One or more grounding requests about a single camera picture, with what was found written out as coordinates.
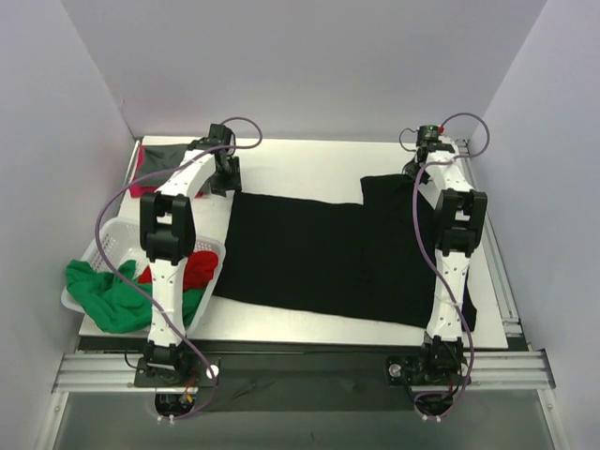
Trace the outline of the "black t-shirt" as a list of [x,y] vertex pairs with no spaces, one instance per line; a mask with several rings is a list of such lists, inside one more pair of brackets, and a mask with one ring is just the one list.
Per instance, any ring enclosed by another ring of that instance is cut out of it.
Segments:
[[[413,180],[367,176],[363,201],[238,193],[214,293],[239,302],[424,328],[435,288],[413,229]],[[434,212],[419,199],[434,254]]]

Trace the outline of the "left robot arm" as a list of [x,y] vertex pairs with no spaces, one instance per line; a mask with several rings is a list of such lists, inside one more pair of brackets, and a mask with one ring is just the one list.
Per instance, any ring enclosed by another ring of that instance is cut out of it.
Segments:
[[183,338],[184,275],[196,244],[192,199],[206,188],[223,195],[241,188],[233,131],[213,124],[208,135],[188,145],[182,162],[167,181],[140,199],[140,241],[149,261],[152,316],[143,359],[170,386],[191,372]]

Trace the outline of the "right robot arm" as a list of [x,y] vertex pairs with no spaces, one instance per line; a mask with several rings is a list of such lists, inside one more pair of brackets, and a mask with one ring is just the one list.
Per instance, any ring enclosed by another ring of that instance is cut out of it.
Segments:
[[[471,257],[479,247],[488,196],[467,181],[457,163],[458,153],[442,141],[443,128],[423,125],[416,131],[415,152],[404,167],[413,179],[412,225],[417,245],[435,276],[433,306],[423,353],[415,359],[416,374],[435,383],[446,373],[458,374],[465,364],[462,333],[469,330],[462,316]],[[434,256],[425,248],[419,225],[419,187],[431,182],[438,189],[434,209]]]

